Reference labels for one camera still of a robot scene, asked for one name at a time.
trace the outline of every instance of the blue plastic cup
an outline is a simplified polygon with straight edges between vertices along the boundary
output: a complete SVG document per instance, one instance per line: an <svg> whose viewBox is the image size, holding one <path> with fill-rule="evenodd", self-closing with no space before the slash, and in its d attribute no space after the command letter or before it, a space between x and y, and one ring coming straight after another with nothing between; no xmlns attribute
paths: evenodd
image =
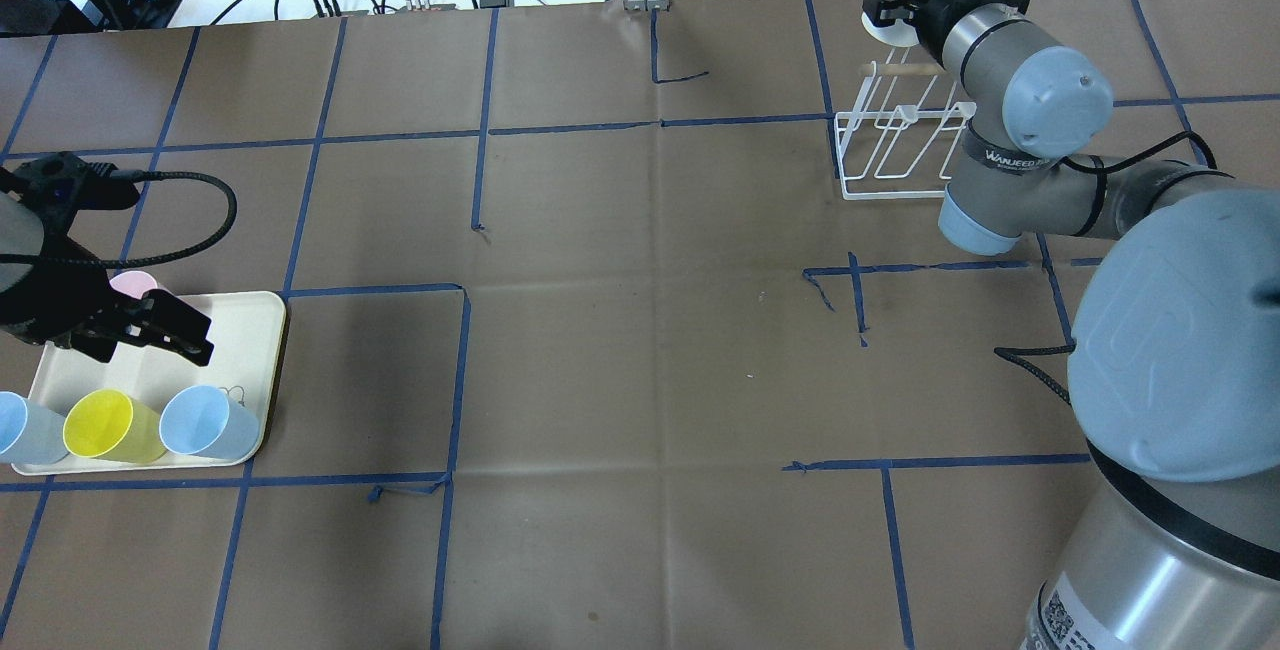
<svg viewBox="0 0 1280 650"><path fill-rule="evenodd" d="M47 466L67 457L65 418L14 392L0 392L0 462Z"/></svg>
<svg viewBox="0 0 1280 650"><path fill-rule="evenodd" d="M253 450L260 432L257 416L212 385L178 392L160 413L160 441L179 456L237 461Z"/></svg>

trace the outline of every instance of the dish drying rack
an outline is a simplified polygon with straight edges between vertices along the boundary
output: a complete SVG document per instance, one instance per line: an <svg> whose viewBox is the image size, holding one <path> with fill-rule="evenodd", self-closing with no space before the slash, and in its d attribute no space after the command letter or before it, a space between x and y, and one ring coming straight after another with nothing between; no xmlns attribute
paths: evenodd
<svg viewBox="0 0 1280 650"><path fill-rule="evenodd" d="M957 84L955 81L950 84L946 79L938 81L938 77L946 73L942 67L933 61L908 61L909 52L910 49L891 49L883 63L869 61L860 67L863 82L858 91L858 99L854 100L854 107L849 113L836 113L836 118L832 120L836 134L836 162L840 168L840 191L846 200L942 198L942 186L951 179L947 166L950 166L956 143L960 141L960 131L969 125L969 120L978 107L968 100L956 100ZM899 86L908 84L905 79L909 77L911 79L928 77L928 82L914 102L893 102L895 91L899 95L906 93ZM937 99L942 97L942 88L947 88L946 100L937 102ZM849 154L850 141L854 139L855 132L863 129L865 122L870 122L870 131L878 131L879 134L865 166L861 168L861 171L855 173L850 166L846 166L845 159ZM915 152L915 157L908 164L906 170L895 171L895 168L900 166L893 166L888 159L892 157L895 150L900 150L899 141L904 132L920 122L936 122L937 125L933 127L932 134L924 141L919 152ZM869 141L873 134L869 131L863 131L860 138ZM937 175L941 186L937 186L936 189L887 188L887 186L893 188L904 186L902 182L890 184L887 180L906 180L920 166L925 154L934 145L947 143L947 141L950 145L947 145L946 159L941 162Z"/></svg>

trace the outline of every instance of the cup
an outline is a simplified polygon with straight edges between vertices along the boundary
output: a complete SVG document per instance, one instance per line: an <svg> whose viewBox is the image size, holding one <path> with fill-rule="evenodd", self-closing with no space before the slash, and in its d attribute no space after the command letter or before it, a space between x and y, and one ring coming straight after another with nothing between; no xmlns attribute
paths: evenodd
<svg viewBox="0 0 1280 650"><path fill-rule="evenodd" d="M63 441L78 458L150 463L164 456L160 416L119 390L83 395L67 415Z"/></svg>
<svg viewBox="0 0 1280 650"><path fill-rule="evenodd" d="M0 392L0 462L49 466L65 457L63 416L14 392Z"/></svg>
<svg viewBox="0 0 1280 650"><path fill-rule="evenodd" d="M118 290L118 293L124 293L125 296L131 296L131 298L138 299L142 299L142 296L145 296L147 290L165 289L165 287L160 285L160 281L157 281L155 276L151 276L151 273L141 270L128 270L120 273L120 275L111 278L110 283L113 289Z"/></svg>
<svg viewBox="0 0 1280 650"><path fill-rule="evenodd" d="M261 424L253 412L212 385L178 392L160 416L160 440L183 456L237 461L257 445Z"/></svg>

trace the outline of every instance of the barcode sticker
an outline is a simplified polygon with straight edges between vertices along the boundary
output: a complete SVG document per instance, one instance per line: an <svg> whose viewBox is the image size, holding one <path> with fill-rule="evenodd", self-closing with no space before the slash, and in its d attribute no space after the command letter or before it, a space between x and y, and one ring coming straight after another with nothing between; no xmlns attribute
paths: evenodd
<svg viewBox="0 0 1280 650"><path fill-rule="evenodd" d="M1059 576L1048 601L1041 608L1041 621L1057 650L1133 650L1089 613L1066 573Z"/></svg>

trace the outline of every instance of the blue painter's tape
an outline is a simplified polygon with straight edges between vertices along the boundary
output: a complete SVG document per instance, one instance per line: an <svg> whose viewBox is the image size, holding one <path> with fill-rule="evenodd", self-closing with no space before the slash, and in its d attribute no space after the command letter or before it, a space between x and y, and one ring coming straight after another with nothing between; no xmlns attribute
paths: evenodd
<svg viewBox="0 0 1280 650"><path fill-rule="evenodd" d="M849 253L849 276L854 281L854 308L858 311L858 339L863 348L867 345L867 313L863 308L863 276L858 264L858 255Z"/></svg>
<svg viewBox="0 0 1280 650"><path fill-rule="evenodd" d="M467 380L467 353L471 345L471 298L462 298L462 326L458 334L458 360L453 376L453 425L449 427L449 463L440 511L440 539L435 550L435 598L431 603L431 650L440 649L440 623L444 621L444 580L449 562L449 532L453 525L453 472L458 468L458 439L462 432L462 400Z"/></svg>
<svg viewBox="0 0 1280 650"><path fill-rule="evenodd" d="M1158 45L1156 44L1156 36L1151 32L1151 26L1147 22L1147 14L1143 13L1140 0L1129 0L1133 5L1134 15L1138 17L1138 26L1142 29L1143 38L1147 40L1147 47L1151 49L1151 56L1156 60L1156 67L1160 68L1160 75L1165 79L1165 88L1169 90L1169 97L1174 102L1174 111L1178 113L1178 120L1183 123L1183 129L1192 129L1192 123L1187 118L1187 109L1183 106L1183 99L1178 95L1178 88L1174 84L1174 75L1169 72L1169 67L1165 63L1165 56L1162 56ZM1197 161L1204 164L1204 154L1201 148L1196 150Z"/></svg>
<svg viewBox="0 0 1280 650"><path fill-rule="evenodd" d="M151 152L151 164L147 166L148 171L156 171L160 166L160 152L164 148L164 141L169 136L169 127L173 125L173 116L178 114L178 99L182 97L183 86L187 84L187 73L191 72L192 58L196 58L196 44L200 44L200 27L191 31L191 41L187 44L187 58L183 58L182 70L178 72L178 82L173 88L173 97L169 97L169 111L165 113L164 123L160 125L160 138L156 139L156 147ZM133 205L133 218L129 220L129 230L124 234L124 244L120 246L120 262L124 262L129 257L129 248L133 246L133 235L137 235L138 223L142 221L142 209L146 207L148 189L151 189L150 182L143 182L142 193L138 194L138 202Z"/></svg>
<svg viewBox="0 0 1280 650"><path fill-rule="evenodd" d="M911 628L911 604L906 594L906 568L902 564L902 541L897 532L897 509L893 505L893 481L888 468L881 468L881 490L884 494L884 523L888 527L888 550L893 560L893 585L897 587L897 613L902 622L902 646L915 650Z"/></svg>
<svg viewBox="0 0 1280 650"><path fill-rule="evenodd" d="M365 285L365 287L316 287L311 290L288 290L283 293L287 299L293 298L329 298L329 296L389 296L398 293L454 293L466 287L453 281L430 281L425 285Z"/></svg>
<svg viewBox="0 0 1280 650"><path fill-rule="evenodd" d="M813 122L831 120L822 113L801 114L763 114L763 116L695 116L686 120L663 120L663 127L695 127L695 125L755 125L760 122Z"/></svg>
<svg viewBox="0 0 1280 650"><path fill-rule="evenodd" d="M550 132L591 132L591 131L631 131L632 127L658 125L658 120L643 122L595 122L589 125L544 125L544 127L503 127L489 131L490 136L544 136Z"/></svg>
<svg viewBox="0 0 1280 650"><path fill-rule="evenodd" d="M484 61L484 96L480 99L480 143L476 147L476 184L471 193L471 230L484 230L480 223L480 200L484 196L484 159L489 150L489 111L493 104L493 67L498 54L498 8L489 17L489 49Z"/></svg>
<svg viewBox="0 0 1280 650"><path fill-rule="evenodd" d="M250 479L253 477L253 459L244 463L239 479L239 495L236 499L236 517L232 519L232 535L227 541L227 559L223 560L223 578L218 583L218 604L214 606L214 624L209 631L209 650L218 650L223 637L223 617L227 614L227 596L232 590L232 573L236 569L236 553L239 549L239 532L244 523L244 505L248 504Z"/></svg>
<svg viewBox="0 0 1280 650"><path fill-rule="evenodd" d="M49 38L49 44L45 45L45 55L40 58L40 65L36 67L36 77L32 77L31 88L27 90L27 97L22 99L22 107L18 107L18 116L13 118L13 127L9 129L9 138L4 141L4 148L0 148L0 155L4 157L10 157L9 150L13 150L14 141L18 139L18 131L22 127L22 122L27 118L27 111L31 109L32 100L36 100L36 90L40 88L40 81L44 81L45 70L49 68L49 59L54 58L54 45L58 44L58 35L52 35Z"/></svg>
<svg viewBox="0 0 1280 650"><path fill-rule="evenodd" d="M303 476L251 477L251 488L311 488L317 485L392 485L393 482L439 482L444 472L303 473Z"/></svg>
<svg viewBox="0 0 1280 650"><path fill-rule="evenodd" d="M289 246L289 264L284 271L284 292L293 289L293 273L298 267L298 252L302 250L302 230L307 223L307 207L311 205L311 188L315 186L316 164L320 162L320 147L324 139L325 124L329 123L329 106L333 102L333 88L338 82L338 61L342 59L342 47L347 40L347 18L343 17L338 24L338 40L333 49L333 65L329 65L329 81L324 90L324 102L320 106L320 122L316 123L316 136L311 141L311 161L307 162L307 180L302 184L302 202L298 207L298 221L293 226L293 244Z"/></svg>
<svg viewBox="0 0 1280 650"><path fill-rule="evenodd" d="M1066 303L1062 299L1062 288L1057 281L1057 273L1053 271L1053 258L1048 255L1048 243L1044 241L1043 232L1037 232L1036 241L1039 243L1041 257L1043 258L1042 267L1044 269L1046 275L1048 275L1048 285L1053 290L1053 307L1057 310L1057 321L1061 322L1062 326L1062 340L1070 345L1071 317L1070 313L1066 312Z"/></svg>
<svg viewBox="0 0 1280 650"><path fill-rule="evenodd" d="M1089 463L1088 453L1059 453L1046 456L975 456L955 458L881 458L859 461L820 461L817 463L792 462L783 472L809 471L867 471L915 468L988 468L1021 466L1068 466Z"/></svg>
<svg viewBox="0 0 1280 650"><path fill-rule="evenodd" d="M817 287L818 296L819 298L822 298L822 303L827 305L827 310L831 312L836 312L836 307L832 307L831 299L827 299L827 290L822 289L822 284L819 284L818 278L815 276L817 273L806 270L801 273L801 275L804 275L805 280L809 280L809 285Z"/></svg>
<svg viewBox="0 0 1280 650"><path fill-rule="evenodd" d="M27 526L27 540L22 544L22 553L18 555L18 567L13 571L13 581L9 582L9 592L4 599L4 609L0 610L0 640L4 640L4 631L9 627L9 615L13 614L13 604L18 600L18 587L22 586L22 576L27 572L27 563L31 560L31 549L36 545L36 535L40 532L40 521L45 517L45 505L49 504L49 488L54 482L54 476L45 479L40 500L36 502L36 511L31 514L31 525Z"/></svg>
<svg viewBox="0 0 1280 650"><path fill-rule="evenodd" d="M1204 104L1204 102L1276 102L1280 100L1280 93L1262 93L1262 95L1215 95L1215 97L1207 99L1181 99L1184 106L1190 106L1190 104Z"/></svg>
<svg viewBox="0 0 1280 650"><path fill-rule="evenodd" d="M671 81L658 79L658 12L655 12L655 9L652 9L652 12L649 12L649 75L650 79L653 79L654 84L667 84L667 82L695 81L699 79L699 77L709 74L710 74L709 70L701 70L695 73L695 75L672 77Z"/></svg>
<svg viewBox="0 0 1280 650"><path fill-rule="evenodd" d="M818 13L813 9L813 0L804 0L805 13L809 15L809 35L813 37L813 52L818 59L818 79L822 81L822 107L832 111L831 84L827 79L827 59L822 52L822 32L818 31Z"/></svg>

